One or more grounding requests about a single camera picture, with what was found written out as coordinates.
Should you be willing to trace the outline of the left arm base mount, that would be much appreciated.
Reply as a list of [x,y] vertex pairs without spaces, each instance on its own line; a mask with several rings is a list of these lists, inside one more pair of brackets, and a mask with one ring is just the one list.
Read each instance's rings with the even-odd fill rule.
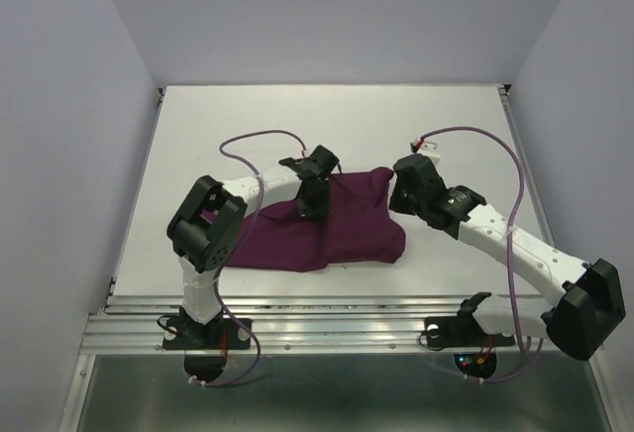
[[236,385],[250,373],[260,358],[244,362],[241,352],[248,352],[253,343],[252,321],[234,321],[220,311],[208,323],[194,321],[184,310],[164,314],[157,319],[162,330],[161,348],[183,354],[183,369],[190,383],[202,387]]

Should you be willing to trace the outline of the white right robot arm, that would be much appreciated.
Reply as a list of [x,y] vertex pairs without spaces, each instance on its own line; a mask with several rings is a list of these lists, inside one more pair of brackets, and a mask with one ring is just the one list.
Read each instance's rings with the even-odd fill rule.
[[478,292],[454,315],[430,318],[430,347],[475,347],[488,337],[521,332],[587,361],[625,318],[619,273],[610,262],[590,264],[510,226],[475,191],[446,186],[435,163],[421,154],[397,161],[393,170],[391,211],[415,215],[430,228],[483,252],[540,294],[511,299]]

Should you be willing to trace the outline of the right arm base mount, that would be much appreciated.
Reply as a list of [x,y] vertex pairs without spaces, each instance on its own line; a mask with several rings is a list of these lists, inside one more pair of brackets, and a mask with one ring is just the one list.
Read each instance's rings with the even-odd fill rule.
[[475,353],[455,353],[454,362],[466,379],[485,382],[492,379],[497,368],[497,347],[513,347],[512,335],[485,333],[476,322],[475,314],[481,305],[493,295],[479,292],[464,300],[458,311],[450,316],[433,316],[424,319],[425,328],[419,333],[418,344],[431,352],[447,348],[478,348]]

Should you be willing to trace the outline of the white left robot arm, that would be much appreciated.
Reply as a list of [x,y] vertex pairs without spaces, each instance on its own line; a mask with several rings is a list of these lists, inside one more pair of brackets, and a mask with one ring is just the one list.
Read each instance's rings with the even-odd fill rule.
[[220,335],[222,307],[214,293],[215,275],[239,244],[243,222],[260,210],[286,201],[300,215],[322,220],[330,212],[329,176],[339,159],[319,145],[308,157],[287,158],[252,176],[219,181],[197,179],[168,223],[166,234],[179,257],[186,335],[197,346],[213,345]]

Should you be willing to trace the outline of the purple cloth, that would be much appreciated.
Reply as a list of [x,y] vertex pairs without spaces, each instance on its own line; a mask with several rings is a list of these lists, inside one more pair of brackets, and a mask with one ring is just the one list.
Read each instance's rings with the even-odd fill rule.
[[229,266],[308,272],[330,264],[395,263],[405,250],[406,235],[388,213],[392,177],[387,167],[333,175],[331,212],[323,221],[302,218],[295,201],[262,209]]

